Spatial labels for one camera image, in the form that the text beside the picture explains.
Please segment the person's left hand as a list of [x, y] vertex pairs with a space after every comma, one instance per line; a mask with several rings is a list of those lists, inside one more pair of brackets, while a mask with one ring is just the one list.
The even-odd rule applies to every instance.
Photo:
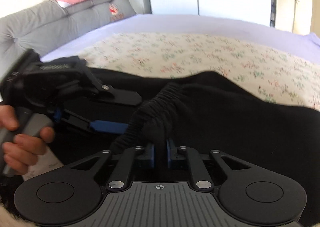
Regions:
[[[19, 127], [14, 108], [9, 105], [1, 105], [1, 127], [9, 131]], [[39, 156], [46, 154], [47, 145], [53, 141], [54, 135], [51, 127], [41, 129], [38, 138], [26, 134], [16, 135], [13, 142], [2, 145], [4, 161], [17, 175], [27, 174], [29, 167], [37, 164]]]

